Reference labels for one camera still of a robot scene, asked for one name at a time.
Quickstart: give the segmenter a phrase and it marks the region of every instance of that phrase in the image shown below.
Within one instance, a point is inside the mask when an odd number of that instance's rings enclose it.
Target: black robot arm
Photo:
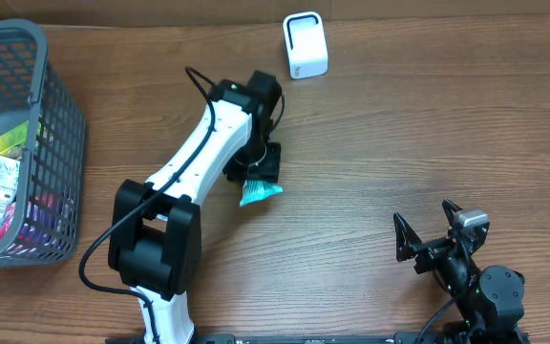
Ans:
[[[426,243],[402,215],[393,215],[397,260],[414,257],[418,274],[432,271],[464,319],[445,324],[434,339],[462,344],[529,343],[517,326],[523,317],[523,275],[502,266],[481,270],[471,257],[485,243],[488,215],[478,209],[463,210],[450,200],[443,201],[443,209],[449,221],[447,236]],[[423,341],[422,335],[413,336],[414,341]]]

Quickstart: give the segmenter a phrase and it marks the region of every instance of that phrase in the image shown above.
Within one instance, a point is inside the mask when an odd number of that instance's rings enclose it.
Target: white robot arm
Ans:
[[[199,155],[181,174],[178,182],[165,191],[166,195],[175,198],[187,195],[192,199],[193,204],[199,206],[202,206],[207,193],[226,164],[237,151],[247,144],[252,129],[252,117],[244,113],[239,105],[223,100],[214,102],[213,105],[217,117],[215,131]],[[150,176],[146,181],[154,184],[153,189],[161,188],[194,152],[209,130],[209,120],[209,108],[205,107],[199,125],[180,151],[159,172]],[[167,221],[164,215],[158,215],[158,218]],[[188,344],[190,342],[195,327],[188,314],[186,292],[182,295],[174,295],[171,300],[165,300],[160,294],[146,288],[136,287],[133,289],[143,293],[152,301],[161,344]],[[150,314],[147,308],[143,307],[143,301],[139,300],[139,304],[146,328],[143,341],[152,343],[154,336],[150,324]]]
[[[221,172],[236,183],[277,182],[281,148],[269,142],[277,123],[271,114],[282,96],[275,77],[255,72],[246,86],[229,80],[212,86],[210,104],[180,151],[145,183],[127,180],[116,194],[113,223],[126,220],[111,233],[108,263],[140,296],[146,332],[143,338],[107,343],[188,344],[194,324],[186,291],[201,261],[201,206],[207,193]],[[204,141],[213,115],[213,131]],[[164,233],[143,224],[156,218],[167,222]]]

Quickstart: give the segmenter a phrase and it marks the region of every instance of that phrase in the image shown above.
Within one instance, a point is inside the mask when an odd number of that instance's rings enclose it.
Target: wood grain surface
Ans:
[[[109,226],[119,185],[144,181],[194,129],[204,103],[183,67],[239,82],[259,69],[286,94],[273,135],[285,192],[239,208],[240,188],[216,182],[189,291],[200,333],[420,330],[447,297],[413,262],[396,262],[391,216],[440,237],[448,197],[489,213],[475,260],[525,274],[520,327],[550,342],[550,15],[326,29],[328,73],[301,81],[289,78],[277,24],[48,32],[91,130],[79,251]],[[79,258],[0,269],[0,344],[142,332],[137,300],[84,287]],[[121,287],[106,259],[104,246],[89,276]]]

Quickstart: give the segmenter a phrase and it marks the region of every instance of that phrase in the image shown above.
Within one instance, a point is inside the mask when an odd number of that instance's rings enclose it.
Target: gray plastic basket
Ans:
[[[41,29],[27,20],[0,21],[0,136],[27,120],[0,267],[48,264],[74,254],[88,134],[84,116],[48,62]]]

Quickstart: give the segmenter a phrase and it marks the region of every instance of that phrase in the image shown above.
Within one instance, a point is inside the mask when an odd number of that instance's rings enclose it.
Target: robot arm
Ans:
[[[252,117],[244,113],[241,106],[227,101],[216,101],[213,102],[213,105],[216,110],[215,131],[211,134],[209,141],[202,148],[199,155],[181,174],[178,182],[165,191],[166,195],[175,198],[187,195],[192,199],[193,204],[202,205],[207,192],[222,173],[226,164],[249,141],[252,132]],[[197,125],[197,128],[180,151],[159,172],[150,176],[146,181],[153,184],[153,189],[158,190],[161,188],[188,160],[188,157],[205,136],[209,128],[209,118],[209,108],[205,107],[199,125]],[[166,221],[166,217],[162,216],[160,218]]]
[[[396,258],[415,258],[415,272],[432,271],[437,282],[455,301],[464,321],[447,323],[437,342],[528,343],[517,323],[523,317],[523,285],[520,273],[502,266],[479,269],[471,255],[484,243],[489,217],[482,210],[463,210],[450,200],[443,201],[449,222],[447,236],[422,242],[399,213],[393,215],[396,231]],[[426,340],[433,333],[401,333],[398,343]]]
[[[158,340],[150,314],[141,305],[145,336],[108,343],[188,344],[194,334],[186,291],[201,261],[201,206],[220,175],[236,183],[259,180],[275,183],[279,177],[280,145],[268,142],[271,114],[282,95],[274,76],[255,72],[246,86],[223,80],[209,93],[216,121],[199,154],[143,214],[112,233],[108,264],[122,283],[150,300]],[[197,150],[209,130],[211,111],[205,108],[194,132],[180,151],[146,183],[125,181],[116,194],[113,223],[154,195]],[[143,223],[159,218],[165,232]]]

